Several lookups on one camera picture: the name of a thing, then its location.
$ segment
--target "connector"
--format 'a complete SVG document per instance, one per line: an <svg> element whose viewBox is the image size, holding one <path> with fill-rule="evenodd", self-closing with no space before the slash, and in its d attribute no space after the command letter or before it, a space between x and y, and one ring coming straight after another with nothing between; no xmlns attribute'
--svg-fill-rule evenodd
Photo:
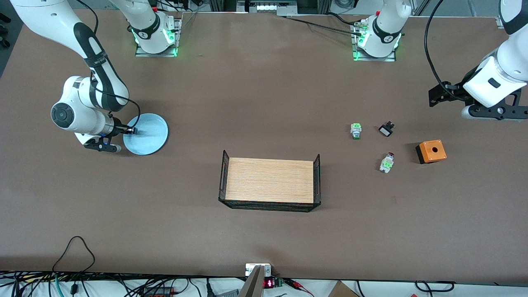
<svg viewBox="0 0 528 297"><path fill-rule="evenodd" d="M79 286L77 284L72 284L70 288L70 294L73 296L77 293L77 290L79 289Z"/></svg>
<svg viewBox="0 0 528 297"><path fill-rule="evenodd" d="M211 288L211 284L209 283L209 279L207 279L207 297L216 297L216 295L213 292L213 289Z"/></svg>

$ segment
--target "cardboard box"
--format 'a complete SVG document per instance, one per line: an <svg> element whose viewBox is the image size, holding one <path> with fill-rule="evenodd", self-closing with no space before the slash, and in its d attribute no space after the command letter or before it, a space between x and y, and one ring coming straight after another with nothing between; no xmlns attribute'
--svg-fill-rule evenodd
<svg viewBox="0 0 528 297"><path fill-rule="evenodd" d="M337 281L328 297L359 297L354 291L345 285L342 281Z"/></svg>

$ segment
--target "metal frame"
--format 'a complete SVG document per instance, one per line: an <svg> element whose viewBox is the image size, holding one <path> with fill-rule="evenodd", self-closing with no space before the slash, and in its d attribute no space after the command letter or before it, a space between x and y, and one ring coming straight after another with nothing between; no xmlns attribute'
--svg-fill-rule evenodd
<svg viewBox="0 0 528 297"><path fill-rule="evenodd" d="M263 265L255 265L238 297L262 297L265 276L266 268Z"/></svg>

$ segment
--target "black button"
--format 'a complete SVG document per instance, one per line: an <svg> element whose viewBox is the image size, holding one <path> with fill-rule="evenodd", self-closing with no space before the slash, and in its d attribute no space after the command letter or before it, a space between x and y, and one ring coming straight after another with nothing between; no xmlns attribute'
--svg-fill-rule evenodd
<svg viewBox="0 0 528 297"><path fill-rule="evenodd" d="M498 89L498 88L501 86L501 84L498 83L498 81L496 81L493 77L490 78L490 79L488 79L488 82L489 82L489 84L492 85L495 89Z"/></svg>

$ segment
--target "electrical component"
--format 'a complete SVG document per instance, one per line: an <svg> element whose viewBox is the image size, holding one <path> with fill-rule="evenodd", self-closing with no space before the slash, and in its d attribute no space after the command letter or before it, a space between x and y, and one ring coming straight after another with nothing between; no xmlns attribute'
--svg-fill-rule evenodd
<svg viewBox="0 0 528 297"><path fill-rule="evenodd" d="M394 164L394 154L388 153L387 156L383 160L381 160L380 171L389 173L389 171L391 171L393 164Z"/></svg>
<svg viewBox="0 0 528 297"><path fill-rule="evenodd" d="M279 277L275 277L275 276L266 277L266 278L264 278L263 288L264 289L273 289L275 287L282 286L283 283L284 282Z"/></svg>
<svg viewBox="0 0 528 297"><path fill-rule="evenodd" d="M361 124L354 123L350 125L350 134L352 134L352 138L355 140L361 139Z"/></svg>
<svg viewBox="0 0 528 297"><path fill-rule="evenodd" d="M447 158L446 151L440 140L430 140L420 143L416 147L420 164L434 163Z"/></svg>
<svg viewBox="0 0 528 297"><path fill-rule="evenodd" d="M381 134L389 137L392 134L392 129L394 128L394 124L391 121L388 121L386 124L381 125L381 127L378 129L378 131L381 132Z"/></svg>
<svg viewBox="0 0 528 297"><path fill-rule="evenodd" d="M237 289L237 290L233 290L233 291L229 291L229 292L225 292L225 293L216 295L216 297L237 297L238 293L239 293L239 291Z"/></svg>
<svg viewBox="0 0 528 297"><path fill-rule="evenodd" d="M143 297L172 297L174 295L173 287L153 286L146 287L143 290Z"/></svg>
<svg viewBox="0 0 528 297"><path fill-rule="evenodd" d="M79 286L77 286L77 284L72 284L71 285L71 288L70 288L70 294L73 296L77 293L77 289L79 288Z"/></svg>

